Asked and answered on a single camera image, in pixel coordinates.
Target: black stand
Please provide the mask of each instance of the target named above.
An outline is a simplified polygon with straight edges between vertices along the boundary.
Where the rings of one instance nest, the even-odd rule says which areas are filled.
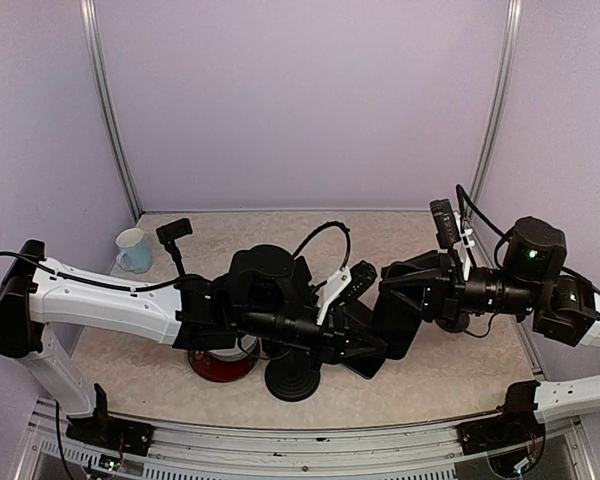
[[[188,218],[181,218],[180,220],[176,220],[175,222],[171,222],[156,229],[158,241],[160,241],[167,253],[171,255],[173,263],[176,264],[178,275],[181,277],[184,276],[186,272],[184,270],[184,265],[182,264],[182,254],[176,245],[176,240],[185,235],[191,235],[192,233],[193,228],[191,228],[191,222],[189,222]]]
[[[311,369],[308,355],[291,350],[283,358],[269,362],[264,381],[274,397],[285,402],[299,402],[317,390],[320,372]]]

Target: beige tabletop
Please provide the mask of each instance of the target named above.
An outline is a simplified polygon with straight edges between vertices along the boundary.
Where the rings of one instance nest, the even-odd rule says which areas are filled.
[[[194,235],[179,245],[188,273],[215,278],[226,273],[234,252],[259,243],[293,251],[320,223],[340,220],[351,229],[350,265],[367,260],[380,268],[436,248],[428,213],[271,212],[144,215],[138,227],[147,234],[154,264],[143,275],[113,275],[162,281],[177,275],[158,244],[156,227],[187,216]],[[321,233],[303,252],[317,283],[338,268],[344,238],[338,230]],[[372,287],[363,297],[370,307]],[[472,321],[482,333],[486,318]],[[253,428],[343,428],[408,424],[489,411],[502,404],[507,387],[532,379],[514,325],[494,322],[485,339],[450,334],[423,323],[407,356],[387,361],[367,381],[343,366],[324,365],[317,392],[299,403],[274,398],[264,385],[265,362],[245,378],[216,384],[198,377],[185,352],[143,338],[85,328],[73,358],[100,383],[114,412],[195,424]]]

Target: white bracket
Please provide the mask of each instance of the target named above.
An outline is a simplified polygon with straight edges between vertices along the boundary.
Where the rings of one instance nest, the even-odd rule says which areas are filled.
[[[453,215],[456,219],[456,225],[458,226],[458,231],[460,232],[460,238],[462,241],[462,249],[464,251],[464,258],[462,258],[463,265],[463,275],[464,279],[469,280],[469,272],[471,270],[471,262],[469,262],[469,250],[476,246],[475,240],[471,238],[473,235],[473,228],[465,228],[464,231],[462,229],[462,219],[460,218],[460,214],[458,212],[453,212]]]
[[[316,318],[317,325],[322,325],[324,323],[329,307],[349,283],[351,283],[351,272],[349,271],[349,267],[336,270],[336,272],[327,279],[326,285],[322,287],[320,293],[318,293],[318,308],[320,308],[320,311]]]

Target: mug handle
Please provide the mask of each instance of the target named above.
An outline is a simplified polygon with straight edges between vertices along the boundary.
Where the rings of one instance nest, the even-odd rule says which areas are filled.
[[[118,253],[118,256],[116,257],[116,263],[125,272],[131,272],[131,271],[133,271],[133,267],[124,261],[124,257],[126,256],[126,254],[127,254],[127,252],[125,252],[124,250],[122,250],[120,253]]]

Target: black bracket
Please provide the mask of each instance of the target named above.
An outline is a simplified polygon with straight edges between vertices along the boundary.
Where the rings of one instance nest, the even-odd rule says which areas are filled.
[[[535,380],[514,383],[507,390],[500,415],[458,425],[462,452],[472,455],[520,445],[532,435],[544,437],[545,426],[538,423],[533,413],[537,408],[533,399],[539,385]]]
[[[96,409],[88,418],[68,418],[67,437],[120,454],[146,457],[154,427],[148,423],[112,417],[107,412],[107,394],[96,384]]]

